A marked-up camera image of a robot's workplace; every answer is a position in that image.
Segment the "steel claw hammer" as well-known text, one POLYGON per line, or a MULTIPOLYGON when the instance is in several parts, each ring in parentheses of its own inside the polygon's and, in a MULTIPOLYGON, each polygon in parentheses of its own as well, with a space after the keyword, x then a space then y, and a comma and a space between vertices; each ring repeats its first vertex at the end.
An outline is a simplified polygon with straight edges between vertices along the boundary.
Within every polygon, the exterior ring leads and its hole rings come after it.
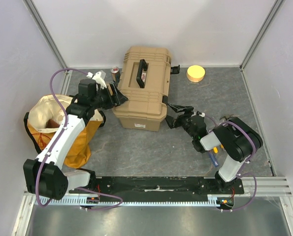
POLYGON ((226 121, 226 120, 229 120, 230 118, 232 118, 232 117, 235 117, 235 115, 234 114, 227 114, 227 115, 223 115, 222 117, 220 117, 220 121, 226 121))

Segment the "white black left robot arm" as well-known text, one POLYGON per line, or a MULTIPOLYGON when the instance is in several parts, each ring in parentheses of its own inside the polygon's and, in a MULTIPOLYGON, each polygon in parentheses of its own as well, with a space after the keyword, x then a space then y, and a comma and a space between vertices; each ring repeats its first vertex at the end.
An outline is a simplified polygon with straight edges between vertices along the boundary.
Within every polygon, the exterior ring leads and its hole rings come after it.
POLYGON ((103 88, 94 79, 83 79, 78 93, 66 108, 67 115, 46 148, 23 165, 27 189, 37 198, 60 200, 69 190, 81 187, 86 193, 96 190, 97 181, 86 170, 63 173, 62 166, 77 136, 84 130, 96 109, 112 109, 128 101, 114 82, 103 88))

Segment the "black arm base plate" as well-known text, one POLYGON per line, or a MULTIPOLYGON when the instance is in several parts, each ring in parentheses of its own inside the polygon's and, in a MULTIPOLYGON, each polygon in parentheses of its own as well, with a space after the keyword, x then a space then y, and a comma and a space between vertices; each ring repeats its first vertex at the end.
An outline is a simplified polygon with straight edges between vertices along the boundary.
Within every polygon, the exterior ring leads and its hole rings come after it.
POLYGON ((213 177, 95 177, 86 189, 117 195, 146 192, 174 192, 199 195, 244 194, 242 180, 222 185, 213 177))

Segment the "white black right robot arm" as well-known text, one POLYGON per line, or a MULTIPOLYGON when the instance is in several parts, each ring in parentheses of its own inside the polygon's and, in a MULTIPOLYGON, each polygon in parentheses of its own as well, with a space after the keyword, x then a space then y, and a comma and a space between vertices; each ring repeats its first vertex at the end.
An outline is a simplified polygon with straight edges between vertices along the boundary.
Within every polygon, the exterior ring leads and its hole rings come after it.
POLYGON ((213 148, 223 146, 227 153, 223 165, 215 174, 214 187, 219 193, 228 192, 244 165, 263 146, 260 135, 235 116, 224 117, 224 121, 216 124, 208 131, 204 119, 205 113, 194 111, 192 106, 180 106, 168 103, 175 112, 181 113, 176 118, 167 115, 165 120, 169 128, 182 127, 192 138, 192 144, 200 153, 211 152, 213 148))

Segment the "tan plastic toolbox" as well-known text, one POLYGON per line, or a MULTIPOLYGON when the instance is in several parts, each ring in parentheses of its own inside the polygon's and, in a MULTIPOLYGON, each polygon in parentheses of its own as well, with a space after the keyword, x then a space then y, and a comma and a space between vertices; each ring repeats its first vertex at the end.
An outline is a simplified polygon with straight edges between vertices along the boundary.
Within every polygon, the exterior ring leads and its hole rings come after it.
POLYGON ((127 50, 118 90, 128 100, 112 110, 122 127, 159 131, 167 114, 170 75, 180 70, 171 60, 167 48, 132 46, 127 50))

